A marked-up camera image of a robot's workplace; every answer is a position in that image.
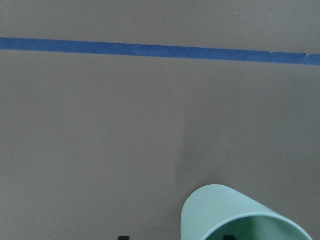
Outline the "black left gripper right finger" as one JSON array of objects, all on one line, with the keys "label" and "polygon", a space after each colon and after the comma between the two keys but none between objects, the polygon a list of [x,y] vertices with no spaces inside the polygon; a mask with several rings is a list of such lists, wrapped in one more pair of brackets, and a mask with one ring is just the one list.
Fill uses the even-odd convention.
[{"label": "black left gripper right finger", "polygon": [[234,235],[224,235],[223,240],[237,240]]}]

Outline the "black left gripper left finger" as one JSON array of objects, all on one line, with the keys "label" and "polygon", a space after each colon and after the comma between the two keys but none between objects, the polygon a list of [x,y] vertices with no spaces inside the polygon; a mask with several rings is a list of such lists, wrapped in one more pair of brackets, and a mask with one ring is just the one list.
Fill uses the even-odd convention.
[{"label": "black left gripper left finger", "polygon": [[118,240],[130,240],[130,236],[119,236]]}]

